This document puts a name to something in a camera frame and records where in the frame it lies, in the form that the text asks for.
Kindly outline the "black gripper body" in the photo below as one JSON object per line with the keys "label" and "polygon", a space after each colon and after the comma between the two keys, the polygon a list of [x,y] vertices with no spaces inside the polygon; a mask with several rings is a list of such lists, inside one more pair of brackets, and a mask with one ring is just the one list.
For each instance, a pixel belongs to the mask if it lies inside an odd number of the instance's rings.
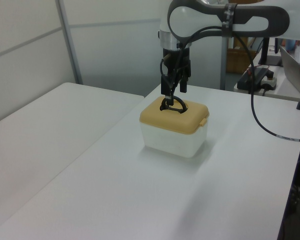
{"label": "black gripper body", "polygon": [[165,78],[189,78],[191,76],[190,49],[162,50],[161,73]]}

